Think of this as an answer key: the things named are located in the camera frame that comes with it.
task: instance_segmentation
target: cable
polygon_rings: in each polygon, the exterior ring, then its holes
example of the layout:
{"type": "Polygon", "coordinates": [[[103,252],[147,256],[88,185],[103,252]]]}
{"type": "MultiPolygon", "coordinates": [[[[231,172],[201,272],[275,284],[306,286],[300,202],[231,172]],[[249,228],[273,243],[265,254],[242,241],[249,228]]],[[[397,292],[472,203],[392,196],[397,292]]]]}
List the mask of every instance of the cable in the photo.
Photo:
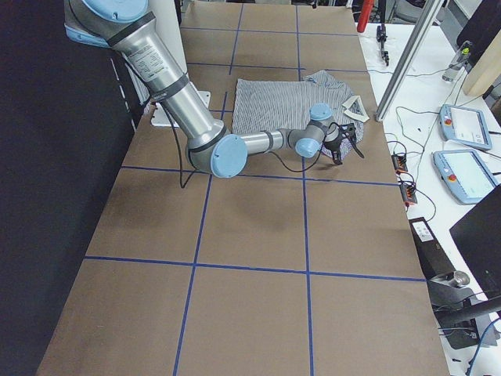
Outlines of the cable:
{"type": "Polygon", "coordinates": [[[427,194],[425,194],[422,190],[418,190],[418,189],[416,188],[416,192],[419,192],[419,193],[421,193],[423,196],[425,196],[425,197],[426,197],[426,198],[427,198],[427,199],[431,202],[431,204],[433,205],[433,215],[431,216],[431,218],[430,218],[430,219],[426,219],[426,222],[431,222],[431,220],[432,220],[433,218],[435,218],[435,216],[436,216],[436,214],[437,214],[437,205],[434,203],[434,201],[433,201],[433,200],[431,200],[431,199],[430,199],[430,196],[428,196],[427,194]]]}
{"type": "Polygon", "coordinates": [[[485,150],[479,150],[479,151],[481,151],[482,153],[486,153],[486,154],[488,154],[488,155],[491,155],[491,156],[493,156],[493,157],[496,157],[496,158],[501,159],[501,155],[497,155],[497,154],[489,153],[488,151],[485,151],[485,150]]]}
{"type": "MultiPolygon", "coordinates": [[[[145,107],[146,104],[151,100],[151,91],[150,91],[150,87],[148,86],[148,84],[146,83],[146,81],[144,81],[142,79],[142,77],[138,74],[138,72],[135,71],[134,67],[122,56],[121,53],[117,52],[117,55],[119,55],[120,58],[122,58],[122,60],[124,61],[125,65],[128,67],[128,69],[131,70],[131,72],[146,86],[146,88],[148,89],[148,92],[150,92],[150,96],[148,96],[148,99],[146,100],[146,102],[143,104],[143,106],[145,107]]],[[[175,126],[174,126],[174,121],[172,120],[172,117],[171,117],[171,114],[169,113],[167,107],[163,104],[163,103],[160,103],[160,105],[162,106],[162,108],[164,109],[165,111],[165,114],[167,115],[167,119],[169,120],[169,123],[171,123],[171,128],[172,128],[172,133],[174,134],[174,140],[175,140],[175,145],[178,149],[178,159],[179,159],[179,186],[181,187],[181,189],[185,189],[186,188],[186,185],[188,184],[188,182],[191,180],[192,176],[198,172],[198,170],[194,170],[194,171],[191,171],[190,174],[188,175],[188,178],[186,179],[185,182],[182,181],[182,173],[183,173],[183,167],[182,167],[182,151],[181,151],[181,144],[179,142],[179,137],[178,137],[178,132],[176,131],[175,129],[175,126]]]]}
{"type": "MultiPolygon", "coordinates": [[[[497,87],[498,87],[498,86],[500,86],[500,85],[501,85],[501,82],[500,82],[499,84],[497,84],[497,85],[494,85],[494,86],[492,87],[492,90],[494,90],[495,88],[497,88],[497,87]]],[[[478,99],[478,98],[482,97],[483,95],[484,95],[484,94],[482,94],[482,95],[480,95],[480,96],[475,96],[473,99],[470,99],[469,101],[467,101],[467,102],[465,102],[465,103],[463,103],[463,104],[460,104],[460,105],[458,105],[458,106],[460,106],[460,107],[461,107],[461,106],[465,106],[465,105],[467,105],[468,103],[471,103],[471,102],[473,102],[474,100],[476,100],[476,99],[478,99]]]]}
{"type": "Polygon", "coordinates": [[[390,132],[385,132],[384,134],[385,134],[385,135],[394,136],[395,140],[397,140],[397,141],[398,141],[398,137],[397,137],[397,135],[396,135],[396,134],[394,134],[394,133],[390,133],[390,132]]]}
{"type": "Polygon", "coordinates": [[[462,302],[464,302],[465,300],[467,300],[469,298],[472,298],[472,297],[479,295],[479,294],[488,294],[489,292],[497,292],[497,290],[485,290],[485,291],[475,292],[474,294],[468,295],[466,298],[464,298],[463,300],[459,300],[458,302],[441,305],[441,306],[435,308],[433,310],[433,312],[438,312],[439,310],[441,310],[442,308],[445,308],[445,307],[449,307],[450,309],[455,309],[454,307],[452,307],[455,304],[461,304],[462,302]]]}
{"type": "Polygon", "coordinates": [[[454,104],[455,104],[455,105],[457,104],[457,100],[458,100],[458,98],[460,97],[460,92],[461,92],[461,90],[463,89],[463,85],[464,85],[464,82],[467,80],[467,77],[468,77],[468,75],[465,75],[465,76],[464,76],[463,81],[461,82],[461,86],[460,86],[459,90],[457,91],[457,94],[456,94],[456,99],[454,100],[454,104]]]}
{"type": "Polygon", "coordinates": [[[495,319],[494,321],[492,321],[484,330],[484,332],[482,333],[482,336],[480,337],[480,340],[478,341],[478,345],[477,345],[477,349],[475,350],[475,354],[473,355],[473,358],[471,358],[470,360],[470,366],[468,367],[467,369],[467,376],[471,376],[471,371],[473,370],[473,365],[475,364],[475,360],[477,359],[477,355],[478,355],[478,352],[480,351],[480,347],[482,345],[482,342],[484,341],[484,338],[485,338],[485,335],[487,334],[487,331],[494,326],[495,323],[497,323],[499,320],[501,320],[501,317],[500,318],[497,318],[495,319]]]}
{"type": "Polygon", "coordinates": [[[287,170],[289,170],[290,172],[297,172],[297,173],[302,173],[302,172],[305,172],[305,171],[309,170],[310,168],[312,168],[316,164],[316,162],[320,159],[320,154],[321,154],[321,152],[319,151],[319,154],[316,156],[316,159],[307,168],[304,168],[302,170],[293,170],[292,168],[289,168],[285,164],[285,162],[283,161],[283,159],[277,153],[275,153],[274,151],[269,151],[269,153],[273,154],[280,161],[280,163],[282,164],[282,166],[285,167],[287,170]]]}
{"type": "MultiPolygon", "coordinates": [[[[440,72],[445,72],[446,70],[448,70],[450,67],[455,67],[457,65],[463,65],[463,63],[456,63],[456,64],[453,64],[453,65],[450,65],[448,67],[446,67],[445,69],[440,69],[440,70],[436,70],[435,72],[431,72],[431,73],[422,73],[422,74],[406,74],[405,76],[406,77],[422,77],[422,76],[433,76],[434,74],[437,74],[437,73],[440,73],[440,72]]],[[[382,73],[382,74],[393,74],[394,72],[387,72],[387,71],[383,71],[383,70],[375,70],[375,69],[369,69],[367,70],[368,72],[376,72],[376,73],[382,73]]]]}
{"type": "MultiPolygon", "coordinates": [[[[396,143],[397,145],[401,145],[404,148],[404,153],[403,153],[404,155],[401,157],[405,157],[407,155],[407,147],[405,147],[405,145],[403,143],[401,143],[400,141],[391,140],[391,141],[387,141],[386,143],[396,143]]],[[[392,151],[392,153],[394,155],[398,155],[398,154],[395,154],[395,149],[396,149],[397,145],[395,145],[395,147],[393,148],[393,151],[392,151]]]]}
{"type": "Polygon", "coordinates": [[[407,108],[407,107],[404,107],[404,106],[398,106],[398,107],[395,108],[395,113],[397,114],[397,122],[398,122],[398,125],[400,125],[400,130],[402,131],[402,136],[404,136],[405,138],[407,138],[409,141],[412,141],[416,145],[420,146],[421,149],[423,149],[423,151],[424,151],[424,147],[425,147],[424,145],[418,143],[415,139],[412,139],[408,135],[406,135],[406,133],[404,131],[404,125],[403,125],[403,122],[402,122],[401,115],[398,112],[398,110],[400,110],[400,109],[410,111],[410,112],[412,112],[414,114],[438,114],[438,112],[434,112],[434,111],[415,111],[415,110],[411,110],[410,108],[407,108]]]}
{"type": "Polygon", "coordinates": [[[174,133],[174,139],[175,139],[175,145],[178,148],[178,159],[179,159],[179,186],[181,187],[182,190],[186,188],[186,185],[188,184],[189,180],[192,178],[192,176],[198,171],[194,170],[191,171],[190,174],[188,175],[188,178],[186,179],[185,182],[182,181],[182,173],[183,173],[183,168],[182,168],[182,153],[181,153],[181,144],[179,143],[179,137],[178,137],[178,132],[175,129],[174,122],[172,120],[171,115],[169,114],[168,109],[161,103],[160,104],[162,108],[165,111],[165,114],[167,115],[167,118],[169,119],[169,123],[171,123],[171,128],[172,128],[172,133],[174,133]]]}
{"type": "Polygon", "coordinates": [[[440,331],[474,331],[472,327],[440,327],[440,331]]]}

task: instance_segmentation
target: metal stand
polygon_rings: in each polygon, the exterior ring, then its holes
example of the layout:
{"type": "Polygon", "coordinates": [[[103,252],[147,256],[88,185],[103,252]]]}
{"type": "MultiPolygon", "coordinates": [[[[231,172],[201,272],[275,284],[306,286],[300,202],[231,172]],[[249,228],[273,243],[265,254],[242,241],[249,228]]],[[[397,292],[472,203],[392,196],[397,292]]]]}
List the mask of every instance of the metal stand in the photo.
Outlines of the metal stand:
{"type": "Polygon", "coordinates": [[[426,2],[423,12],[416,22],[413,33],[411,34],[409,41],[405,46],[402,57],[398,61],[395,72],[391,76],[390,83],[388,84],[388,87],[383,94],[383,98],[381,99],[380,105],[377,108],[377,121],[382,121],[388,113],[388,110],[390,109],[390,106],[397,96],[398,90],[400,89],[400,86],[402,85],[404,78],[409,71],[410,65],[414,61],[414,57],[416,57],[419,48],[423,44],[424,38],[426,37],[430,26],[433,24],[438,14],[438,10],[440,10],[440,7],[442,6],[442,3],[442,0],[428,0],[426,2]]]}

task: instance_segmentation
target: black panel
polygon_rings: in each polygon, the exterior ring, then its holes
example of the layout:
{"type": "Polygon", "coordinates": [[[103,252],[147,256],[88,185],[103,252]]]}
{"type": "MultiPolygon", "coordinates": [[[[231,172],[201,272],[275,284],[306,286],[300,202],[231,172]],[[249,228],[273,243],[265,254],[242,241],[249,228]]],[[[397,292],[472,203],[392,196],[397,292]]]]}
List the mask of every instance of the black panel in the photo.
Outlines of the black panel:
{"type": "Polygon", "coordinates": [[[488,297],[501,292],[501,186],[476,204],[450,230],[465,263],[488,297]]]}
{"type": "Polygon", "coordinates": [[[481,2],[457,37],[457,45],[474,43],[470,63],[475,65],[501,29],[501,0],[481,2]]]}
{"type": "Polygon", "coordinates": [[[35,373],[133,135],[113,54],[63,21],[60,0],[0,5],[0,374],[35,373]]]}

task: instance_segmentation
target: metal rod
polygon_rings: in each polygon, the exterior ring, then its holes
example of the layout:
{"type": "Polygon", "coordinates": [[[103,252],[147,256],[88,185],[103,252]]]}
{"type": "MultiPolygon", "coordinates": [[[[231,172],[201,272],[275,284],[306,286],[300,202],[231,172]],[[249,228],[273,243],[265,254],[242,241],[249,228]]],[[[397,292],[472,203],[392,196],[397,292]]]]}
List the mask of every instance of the metal rod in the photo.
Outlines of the metal rod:
{"type": "Polygon", "coordinates": [[[438,312],[436,314],[438,322],[443,327],[449,327],[451,325],[461,323],[466,320],[474,319],[482,315],[487,315],[489,313],[497,312],[501,310],[501,296],[489,299],[486,302],[478,303],[459,309],[453,312],[438,312]]]}
{"type": "Polygon", "coordinates": [[[402,53],[402,57],[398,61],[395,72],[391,76],[390,83],[388,84],[388,87],[383,94],[383,98],[380,101],[380,105],[377,108],[377,121],[382,121],[388,113],[388,110],[390,109],[390,106],[397,96],[398,90],[405,79],[405,75],[409,71],[419,48],[423,44],[424,38],[426,37],[430,26],[433,24],[442,3],[442,0],[428,0],[426,2],[423,12],[416,22],[416,26],[413,28],[413,33],[410,35],[409,41],[407,42],[404,52],[402,53]]]}

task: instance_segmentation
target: white tag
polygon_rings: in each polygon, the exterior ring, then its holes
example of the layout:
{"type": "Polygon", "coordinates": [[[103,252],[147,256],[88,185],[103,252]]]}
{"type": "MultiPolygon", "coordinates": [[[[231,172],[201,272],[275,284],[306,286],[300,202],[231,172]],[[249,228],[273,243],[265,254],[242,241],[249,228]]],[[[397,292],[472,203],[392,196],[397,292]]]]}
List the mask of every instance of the white tag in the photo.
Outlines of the white tag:
{"type": "Polygon", "coordinates": [[[433,236],[424,222],[414,222],[413,227],[422,242],[433,240],[433,236]]]}
{"type": "Polygon", "coordinates": [[[167,63],[152,45],[144,46],[139,51],[129,55],[128,58],[146,82],[157,78],[162,71],[168,69],[167,63]]]}
{"type": "Polygon", "coordinates": [[[367,116],[366,109],[362,104],[362,99],[360,98],[360,96],[352,96],[348,98],[348,100],[343,103],[343,107],[346,109],[343,112],[346,116],[361,121],[362,123],[365,123],[366,121],[369,120],[369,117],[367,116]],[[349,108],[353,106],[353,103],[355,102],[359,105],[359,109],[362,114],[356,114],[355,112],[349,110],[349,108]]]}

